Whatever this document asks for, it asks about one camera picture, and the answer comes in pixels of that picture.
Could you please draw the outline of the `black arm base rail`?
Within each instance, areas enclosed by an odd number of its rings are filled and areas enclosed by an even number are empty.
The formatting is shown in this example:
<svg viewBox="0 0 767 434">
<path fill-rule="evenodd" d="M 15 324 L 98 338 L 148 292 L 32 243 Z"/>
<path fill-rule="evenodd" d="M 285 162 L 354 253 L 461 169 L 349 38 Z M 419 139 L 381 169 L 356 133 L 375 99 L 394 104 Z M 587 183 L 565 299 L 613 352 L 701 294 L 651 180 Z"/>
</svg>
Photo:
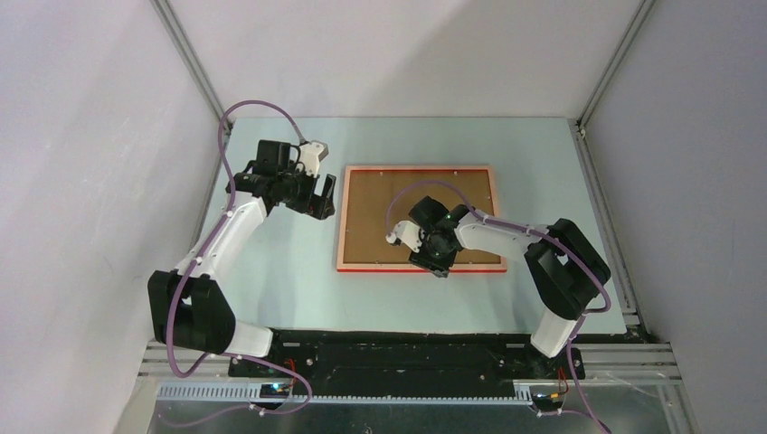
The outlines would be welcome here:
<svg viewBox="0 0 767 434">
<path fill-rule="evenodd" d="M 547 357 L 521 334 L 277 329 L 260 363 L 225 351 L 229 378 L 284 378 L 295 393 L 349 398 L 510 398 L 523 380 L 585 377 L 573 348 Z"/>
</svg>

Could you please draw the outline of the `red wooden picture frame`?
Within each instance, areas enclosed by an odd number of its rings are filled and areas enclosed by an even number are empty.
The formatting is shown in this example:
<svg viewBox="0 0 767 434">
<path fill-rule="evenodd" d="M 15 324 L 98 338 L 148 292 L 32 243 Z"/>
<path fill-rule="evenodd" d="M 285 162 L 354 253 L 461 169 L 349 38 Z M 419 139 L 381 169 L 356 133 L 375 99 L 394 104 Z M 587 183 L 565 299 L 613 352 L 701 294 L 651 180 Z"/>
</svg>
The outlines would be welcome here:
<svg viewBox="0 0 767 434">
<path fill-rule="evenodd" d="M 424 196 L 448 209 L 461 203 L 451 184 L 481 211 L 498 216 L 500 201 L 489 165 L 349 165 L 338 212 L 336 270 L 342 273 L 422 273 L 405 246 L 388 244 L 392 227 L 409 219 Z"/>
</svg>

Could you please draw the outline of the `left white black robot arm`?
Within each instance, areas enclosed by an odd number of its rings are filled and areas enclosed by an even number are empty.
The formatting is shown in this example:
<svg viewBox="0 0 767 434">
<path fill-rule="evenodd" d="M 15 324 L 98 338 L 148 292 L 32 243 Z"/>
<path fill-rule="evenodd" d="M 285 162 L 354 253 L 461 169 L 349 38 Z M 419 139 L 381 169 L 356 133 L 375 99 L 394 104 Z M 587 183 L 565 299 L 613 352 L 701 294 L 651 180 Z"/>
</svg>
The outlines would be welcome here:
<svg viewBox="0 0 767 434">
<path fill-rule="evenodd" d="M 170 271 L 157 270 L 147 282 L 155 338 L 166 344 L 209 354 L 251 356 L 264 376 L 286 364 L 285 351 L 273 344 L 272 331 L 240 320 L 229 304 L 228 273 L 252 233 L 283 205 L 325 220 L 335 212 L 336 177 L 326 175 L 316 193 L 327 145 L 261 140 L 256 156 L 227 185 L 227 202 L 218 222 Z"/>
</svg>

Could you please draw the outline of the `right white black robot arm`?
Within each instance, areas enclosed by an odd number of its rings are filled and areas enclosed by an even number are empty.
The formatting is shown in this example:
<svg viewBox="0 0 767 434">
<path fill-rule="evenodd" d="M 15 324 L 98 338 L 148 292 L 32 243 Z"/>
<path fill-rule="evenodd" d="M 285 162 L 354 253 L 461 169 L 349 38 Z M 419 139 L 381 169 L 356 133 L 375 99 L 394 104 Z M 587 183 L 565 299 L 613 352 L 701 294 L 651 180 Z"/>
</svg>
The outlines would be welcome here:
<svg viewBox="0 0 767 434">
<path fill-rule="evenodd" d="M 577 335 L 591 302 L 601 297 L 603 311 L 611 308 L 605 286 L 611 279 L 606 261 L 572 221 L 550 225 L 521 225 L 460 203 L 448 209 L 430 196 L 410 210 L 385 237 L 410 250 L 410 264 L 446 278 L 464 250 L 491 253 L 527 266 L 544 311 L 530 336 L 526 366 L 531 374 L 548 378 L 562 364 L 562 350 Z"/>
</svg>

